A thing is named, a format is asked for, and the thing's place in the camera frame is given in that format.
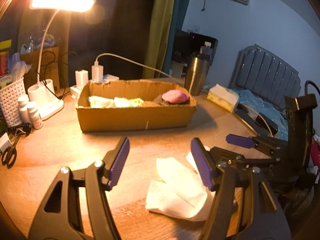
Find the blue blanket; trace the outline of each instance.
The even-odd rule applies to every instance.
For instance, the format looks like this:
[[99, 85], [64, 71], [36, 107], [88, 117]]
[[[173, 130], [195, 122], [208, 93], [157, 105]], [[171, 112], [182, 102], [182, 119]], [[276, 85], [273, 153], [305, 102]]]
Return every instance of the blue blanket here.
[[275, 138], [288, 140], [288, 123], [272, 104], [254, 96], [249, 90], [234, 90], [234, 92], [239, 95], [239, 103], [249, 105], [277, 124], [278, 132], [274, 135]]

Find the headboard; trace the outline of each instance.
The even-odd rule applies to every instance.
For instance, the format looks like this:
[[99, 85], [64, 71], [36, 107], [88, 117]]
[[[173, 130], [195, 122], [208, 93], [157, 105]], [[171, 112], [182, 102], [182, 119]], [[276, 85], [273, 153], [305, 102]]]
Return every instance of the headboard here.
[[282, 111], [284, 96], [297, 97], [301, 86], [294, 68], [255, 44], [240, 51], [229, 88], [248, 89]]

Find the screw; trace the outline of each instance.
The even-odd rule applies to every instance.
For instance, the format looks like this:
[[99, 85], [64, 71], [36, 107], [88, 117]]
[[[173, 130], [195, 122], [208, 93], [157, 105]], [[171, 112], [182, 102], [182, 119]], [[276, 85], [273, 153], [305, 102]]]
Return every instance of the screw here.
[[218, 167], [225, 168], [227, 166], [227, 163], [224, 161], [218, 161]]
[[103, 165], [103, 161], [102, 160], [96, 160], [94, 162], [94, 166], [96, 166], [97, 168], [101, 167]]
[[63, 173], [63, 174], [67, 174], [69, 171], [70, 171], [70, 170], [69, 170], [68, 167], [62, 167], [62, 168], [60, 169], [60, 172]]
[[253, 168], [252, 168], [252, 172], [253, 172], [253, 173], [260, 173], [260, 171], [261, 171], [261, 170], [260, 170], [259, 167], [253, 167]]

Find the lamp base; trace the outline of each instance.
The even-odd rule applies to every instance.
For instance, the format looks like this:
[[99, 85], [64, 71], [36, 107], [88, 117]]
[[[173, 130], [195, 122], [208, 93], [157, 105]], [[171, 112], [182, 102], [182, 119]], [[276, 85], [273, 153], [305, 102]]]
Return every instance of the lamp base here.
[[36, 101], [42, 120], [47, 120], [57, 112], [63, 109], [64, 102], [58, 99], [54, 94], [52, 79], [46, 79], [46, 85], [43, 81], [28, 88], [30, 101]]

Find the brown cardboard box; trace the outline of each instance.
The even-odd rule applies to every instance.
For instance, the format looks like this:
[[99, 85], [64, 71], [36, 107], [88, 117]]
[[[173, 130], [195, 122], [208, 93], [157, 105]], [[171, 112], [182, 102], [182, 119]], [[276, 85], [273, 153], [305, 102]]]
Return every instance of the brown cardboard box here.
[[[39, 61], [39, 50], [36, 50], [34, 52], [26, 53], [20, 55], [20, 60], [25, 61], [27, 64], [31, 65], [31, 69], [24, 75], [24, 87], [26, 89], [26, 92], [28, 91], [28, 88], [32, 85], [37, 83], [37, 71], [38, 71], [38, 61]], [[41, 58], [41, 65], [48, 64], [52, 62], [55, 58], [55, 60], [58, 60], [59, 55], [59, 47], [52, 47], [43, 49], [42, 52], [42, 58]], [[52, 79], [54, 91], [56, 93], [60, 92], [60, 83], [59, 83], [59, 71], [58, 71], [58, 63], [53, 62], [49, 64], [46, 69], [44, 67], [40, 68], [40, 79], [44, 76], [44, 70], [45, 70], [45, 78], [46, 79]]]
[[[104, 98], [142, 98], [153, 101], [157, 96], [179, 89], [190, 96], [189, 104], [159, 107], [91, 108], [89, 96]], [[184, 88], [170, 82], [117, 80], [110, 83], [89, 82], [82, 89], [76, 110], [83, 132], [151, 130], [187, 126], [196, 111], [196, 100]]]

